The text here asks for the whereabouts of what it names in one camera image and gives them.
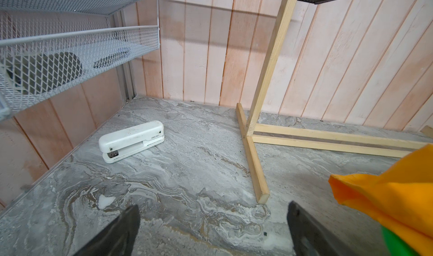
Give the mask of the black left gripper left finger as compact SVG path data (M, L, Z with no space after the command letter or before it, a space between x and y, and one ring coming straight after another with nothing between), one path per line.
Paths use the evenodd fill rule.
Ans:
M139 227L139 206L132 205L74 255L130 256L134 249Z

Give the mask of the orange shorts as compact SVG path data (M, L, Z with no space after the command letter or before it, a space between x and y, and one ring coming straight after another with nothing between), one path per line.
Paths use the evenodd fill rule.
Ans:
M333 174L334 198L363 212L421 256L433 253L433 146L410 153L379 176Z

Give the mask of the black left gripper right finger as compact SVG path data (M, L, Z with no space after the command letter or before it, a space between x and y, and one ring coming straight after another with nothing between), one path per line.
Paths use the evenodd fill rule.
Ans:
M287 222L297 256L355 256L356 253L295 201L288 205Z

